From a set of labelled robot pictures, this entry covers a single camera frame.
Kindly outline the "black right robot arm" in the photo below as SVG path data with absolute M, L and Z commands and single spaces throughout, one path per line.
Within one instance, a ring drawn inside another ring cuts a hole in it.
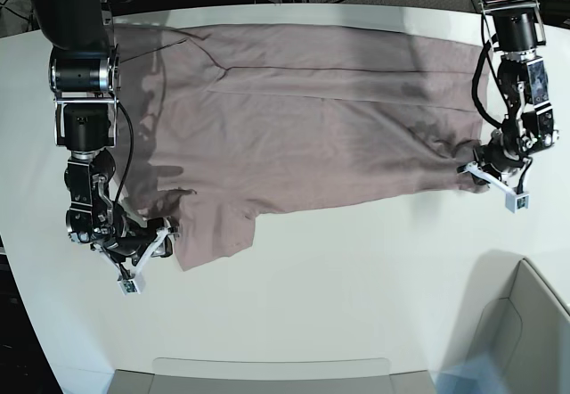
M 55 105 L 55 143 L 69 153 L 64 181 L 70 195 L 71 241 L 102 253 L 117 267 L 173 253 L 175 227 L 165 218 L 141 224 L 110 193 L 116 164 L 119 51 L 107 0 L 31 0 L 53 49 L 48 83 Z

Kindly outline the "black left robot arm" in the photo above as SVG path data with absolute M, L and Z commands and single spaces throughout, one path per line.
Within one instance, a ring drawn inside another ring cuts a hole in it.
M 537 53 L 546 44 L 538 0 L 479 0 L 482 51 L 472 78 L 471 96 L 477 112 L 493 127 L 488 144 L 475 152 L 471 175 L 479 184 L 506 184 L 516 175 L 515 194 L 525 190 L 533 155 L 558 140 L 549 80 L 543 58 Z M 492 53 L 501 57 L 492 68 Z M 497 120 L 479 97 L 484 68 L 492 68 L 493 80 L 506 107 Z

